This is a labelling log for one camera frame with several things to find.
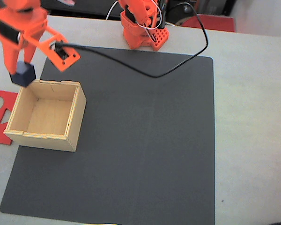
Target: dark blue cube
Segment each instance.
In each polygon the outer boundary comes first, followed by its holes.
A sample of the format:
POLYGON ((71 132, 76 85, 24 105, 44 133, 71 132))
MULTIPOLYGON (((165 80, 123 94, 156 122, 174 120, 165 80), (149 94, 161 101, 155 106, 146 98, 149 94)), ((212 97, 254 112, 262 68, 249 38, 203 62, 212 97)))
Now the dark blue cube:
POLYGON ((16 74, 9 75, 12 83, 18 84, 25 88, 36 79, 34 66, 23 61, 19 61, 17 63, 16 74))

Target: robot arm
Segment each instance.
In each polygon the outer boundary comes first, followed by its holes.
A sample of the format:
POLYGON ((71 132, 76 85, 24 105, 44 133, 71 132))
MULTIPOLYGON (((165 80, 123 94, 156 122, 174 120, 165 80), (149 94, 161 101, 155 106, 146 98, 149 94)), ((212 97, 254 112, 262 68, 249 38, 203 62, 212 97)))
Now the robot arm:
POLYGON ((144 0, 119 0, 120 6, 125 9, 128 6, 128 10, 134 15, 136 21, 145 26, 151 24, 151 20, 148 15, 147 9, 144 4, 144 0))
POLYGON ((124 38, 130 48, 152 46, 158 51, 168 40, 169 32, 163 26, 167 0, 119 0, 124 9, 121 21, 124 27, 124 38))
POLYGON ((67 40, 48 26, 47 11, 41 8, 40 0, 4 0, 4 3, 6 7, 0 8, 0 42, 13 83, 27 87, 36 78, 34 66, 30 64, 36 48, 61 72, 79 60, 80 55, 73 48, 54 48, 54 42, 67 43, 67 40), (40 42, 45 31, 53 36, 40 42), (18 61, 21 50, 24 50, 24 61, 18 61))

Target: wooden box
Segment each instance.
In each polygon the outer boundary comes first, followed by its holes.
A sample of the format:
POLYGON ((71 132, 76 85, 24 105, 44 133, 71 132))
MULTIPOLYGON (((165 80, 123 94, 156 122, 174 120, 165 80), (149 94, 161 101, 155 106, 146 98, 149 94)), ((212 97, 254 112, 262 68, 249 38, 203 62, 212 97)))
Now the wooden box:
POLYGON ((86 98, 79 82, 21 88, 4 134, 23 146, 76 151, 86 98))

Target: black mat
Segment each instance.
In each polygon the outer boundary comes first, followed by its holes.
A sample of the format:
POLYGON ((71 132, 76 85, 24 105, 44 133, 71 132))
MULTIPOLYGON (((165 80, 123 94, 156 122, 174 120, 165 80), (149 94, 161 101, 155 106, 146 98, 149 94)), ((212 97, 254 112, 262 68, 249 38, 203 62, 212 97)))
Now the black mat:
MULTIPOLYGON (((188 57, 99 50, 156 74, 188 57)), ((20 146, 1 212, 88 224, 214 225, 212 59, 152 79, 79 52, 64 73, 47 60, 41 76, 81 82, 87 105, 78 149, 20 146)))

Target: white table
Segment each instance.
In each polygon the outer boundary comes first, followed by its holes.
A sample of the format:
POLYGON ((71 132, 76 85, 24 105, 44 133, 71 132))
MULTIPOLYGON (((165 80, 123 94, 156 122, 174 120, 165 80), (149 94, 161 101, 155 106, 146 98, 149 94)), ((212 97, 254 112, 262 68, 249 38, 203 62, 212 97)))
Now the white table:
MULTIPOLYGON (((128 48, 120 22, 49 16, 49 25, 70 42, 128 48)), ((194 54, 205 42, 202 31, 169 27, 161 52, 194 54)), ((208 31, 214 59, 217 225, 263 225, 281 221, 281 38, 208 31)), ((3 64, 0 90, 17 92, 3 64)), ((39 78, 45 56, 32 64, 39 78)), ((0 145, 0 203, 18 149, 0 145)), ((73 225, 0 212, 0 225, 73 225)))

